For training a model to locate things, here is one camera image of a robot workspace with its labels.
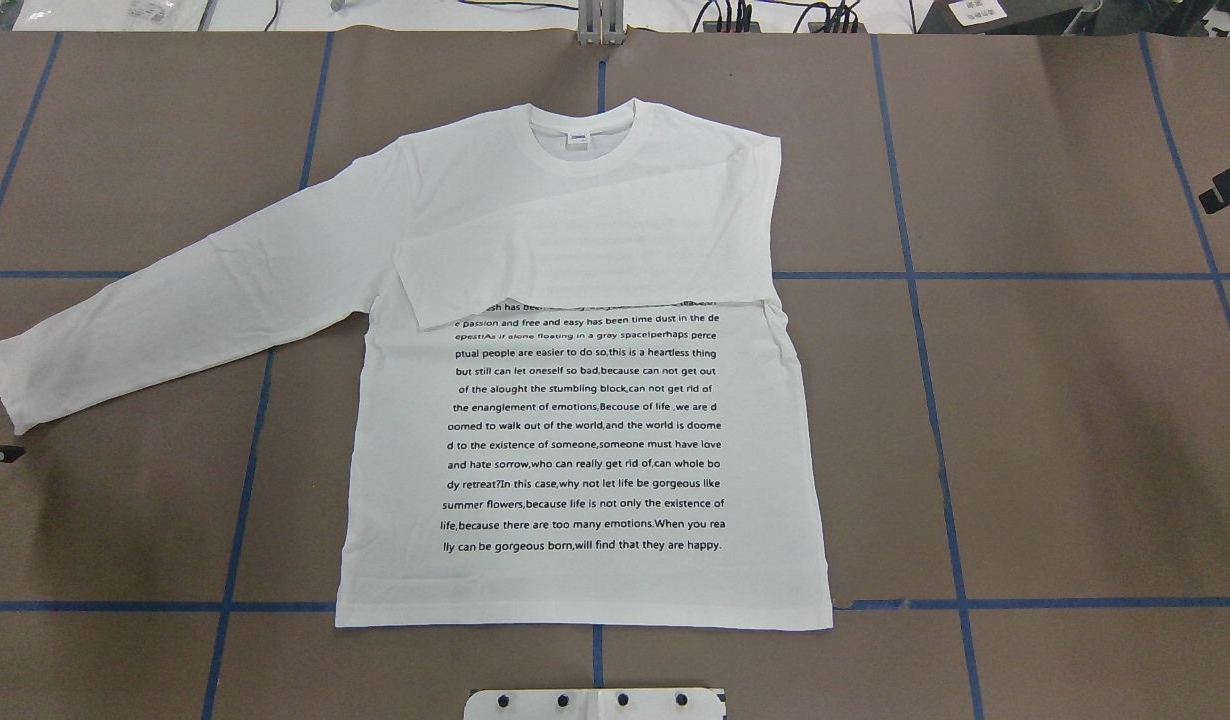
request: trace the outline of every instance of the folded sleeve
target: folded sleeve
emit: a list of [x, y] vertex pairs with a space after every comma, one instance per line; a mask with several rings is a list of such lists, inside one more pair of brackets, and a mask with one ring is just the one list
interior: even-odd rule
[[403, 142], [0, 342], [16, 434], [365, 311], [410, 222]]

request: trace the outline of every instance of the white long-sleeve t-shirt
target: white long-sleeve t-shirt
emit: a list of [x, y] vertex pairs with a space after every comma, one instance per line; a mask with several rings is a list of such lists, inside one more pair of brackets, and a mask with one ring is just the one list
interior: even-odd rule
[[16, 433], [369, 315], [337, 625], [831, 624], [774, 137], [405, 135], [0, 342]]

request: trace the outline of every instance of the blue tape grid line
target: blue tape grid line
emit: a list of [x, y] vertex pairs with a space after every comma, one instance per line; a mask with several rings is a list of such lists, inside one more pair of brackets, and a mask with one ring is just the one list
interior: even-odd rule
[[1210, 250], [1210, 238], [1205, 235], [1205, 223], [1200, 222], [1200, 212], [1197, 210], [1197, 198], [1192, 193], [1192, 186], [1188, 183], [1188, 174], [1183, 170], [1183, 160], [1180, 158], [1180, 148], [1173, 140], [1173, 132], [1171, 129], [1171, 119], [1167, 117], [1167, 108], [1162, 101], [1162, 90], [1157, 86], [1157, 71], [1153, 64], [1153, 53], [1149, 50], [1149, 36], [1146, 33], [1140, 33], [1140, 53], [1144, 55], [1144, 69], [1149, 74], [1149, 87], [1153, 91], [1153, 103], [1156, 105], [1157, 118], [1162, 122], [1162, 135], [1167, 142], [1167, 149], [1171, 150], [1171, 160], [1176, 167], [1176, 174], [1180, 176], [1180, 186], [1183, 188], [1183, 199], [1188, 204], [1188, 213], [1192, 214], [1192, 225], [1197, 230], [1197, 240], [1200, 241], [1200, 251], [1205, 255], [1205, 266], [1210, 268], [1212, 281], [1215, 283], [1215, 293], [1219, 295], [1219, 305], [1224, 309], [1224, 320], [1228, 322], [1228, 332], [1230, 334], [1230, 305], [1228, 302], [1228, 292], [1224, 290], [1224, 282], [1219, 277], [1219, 265], [1215, 263], [1215, 254]]
[[237, 588], [237, 569], [241, 564], [241, 542], [246, 534], [246, 519], [250, 516], [250, 495], [255, 487], [255, 468], [260, 464], [260, 434], [264, 430], [264, 416], [268, 414], [268, 395], [273, 382], [273, 359], [276, 352], [269, 350], [264, 359], [264, 379], [260, 384], [260, 401], [255, 410], [255, 430], [250, 436], [250, 455], [246, 459], [246, 478], [241, 484], [241, 500], [237, 505], [237, 524], [232, 533], [232, 550], [228, 554], [228, 576], [223, 585], [223, 601], [219, 602], [219, 624], [216, 641], [212, 651], [212, 672], [207, 679], [205, 699], [202, 703], [202, 719], [212, 719], [214, 697], [219, 687], [219, 670], [223, 667], [223, 649], [228, 640], [228, 620], [232, 615], [232, 598]]
[[603, 647], [603, 638], [606, 628], [593, 625], [593, 687], [606, 687], [606, 651]]
[[[1210, 607], [1230, 609], [1230, 596], [1205, 597], [1011, 597], [1011, 598], [926, 598], [857, 599], [835, 612], [898, 610], [1178, 610]], [[87, 599], [0, 599], [0, 612], [209, 612], [223, 610], [221, 602], [193, 601], [87, 601]], [[330, 614], [333, 602], [234, 602], [230, 612], [255, 614]], [[593, 687], [605, 683], [603, 673], [605, 625], [593, 625]]]
[[886, 102], [886, 76], [881, 70], [881, 44], [877, 36], [868, 36], [872, 44], [872, 68], [877, 81], [877, 103], [881, 110], [881, 130], [886, 137], [886, 161], [891, 165], [891, 194], [895, 201], [895, 219], [899, 223], [899, 245], [904, 254], [904, 274], [908, 282], [908, 304], [911, 306], [913, 329], [918, 335], [918, 361], [922, 369], [922, 388], [926, 391], [926, 415], [935, 438], [938, 458], [938, 484], [943, 492], [943, 529], [948, 537], [948, 555], [953, 566], [953, 590], [958, 601], [958, 619], [962, 625], [962, 651], [966, 656], [966, 678], [970, 686], [970, 706], [975, 720], [984, 720], [984, 698], [980, 693], [980, 671], [975, 663], [975, 639], [970, 633], [970, 612], [966, 609], [966, 580], [962, 574], [962, 551], [957, 542], [957, 519], [953, 517], [953, 492], [948, 484], [948, 465], [943, 458], [943, 433], [940, 432], [938, 406], [935, 405], [935, 384], [931, 379], [930, 356], [926, 351], [926, 329], [922, 326], [921, 300], [918, 297], [918, 278], [913, 268], [913, 251], [908, 240], [908, 218], [904, 214], [904, 194], [899, 185], [899, 161], [895, 156], [895, 138], [891, 133], [891, 106]]
[[[776, 270], [779, 281], [1119, 281], [1119, 282], [1212, 282], [1214, 273], [1060, 273], [1012, 272], [1011, 270], [823, 270], [822, 272], [787, 272]], [[1230, 281], [1230, 273], [1219, 273]]]
[[[331, 50], [335, 49], [335, 34], [326, 33], [326, 46], [322, 49], [322, 70], [317, 80], [317, 96], [312, 101], [312, 119], [308, 128], [308, 145], [304, 148], [304, 165], [300, 172], [300, 190], [308, 187], [310, 170], [312, 170], [312, 153], [317, 146], [317, 128], [322, 118], [322, 100], [326, 97], [326, 78], [331, 65]], [[255, 410], [255, 430], [250, 436], [250, 455], [246, 459], [246, 478], [241, 486], [241, 500], [237, 507], [237, 524], [232, 534], [232, 550], [228, 555], [228, 577], [223, 587], [223, 602], [219, 607], [219, 624], [216, 626], [216, 642], [212, 652], [212, 672], [207, 678], [207, 692], [202, 703], [202, 720], [212, 720], [214, 714], [214, 698], [219, 687], [219, 671], [223, 667], [223, 651], [228, 642], [228, 622], [232, 615], [234, 596], [237, 588], [237, 569], [241, 565], [241, 546], [246, 537], [246, 521], [250, 517], [250, 496], [255, 489], [255, 468], [260, 464], [260, 437], [264, 432], [264, 416], [268, 414], [268, 396], [273, 383], [273, 361], [276, 351], [269, 350], [264, 359], [264, 379], [260, 384], [260, 404]]]
[[1230, 597], [1012, 597], [979, 599], [915, 599], [911, 610], [1082, 610], [1082, 609], [1186, 609], [1230, 607]]
[[[4, 279], [119, 279], [134, 270], [0, 270]], [[1118, 282], [1212, 282], [1215, 277], [1230, 282], [1230, 273], [1037, 273], [980, 272], [979, 270], [776, 270], [779, 281], [907, 281], [909, 277], [927, 281], [1118, 281]]]
[[59, 44], [63, 42], [63, 33], [54, 36], [50, 43], [50, 53], [47, 55], [47, 64], [42, 68], [42, 78], [38, 78], [38, 87], [33, 91], [33, 101], [30, 102], [30, 111], [25, 114], [25, 123], [20, 127], [20, 137], [15, 138], [15, 149], [11, 150], [11, 159], [6, 164], [6, 172], [2, 174], [0, 183], [0, 214], [2, 214], [2, 202], [11, 190], [11, 178], [15, 177], [15, 167], [20, 164], [20, 153], [25, 150], [25, 143], [30, 139], [30, 128], [33, 127], [33, 118], [38, 114], [38, 105], [42, 105], [42, 95], [47, 90], [47, 81], [50, 79], [50, 69], [59, 55]]
[[606, 111], [606, 60], [597, 62], [597, 111]]

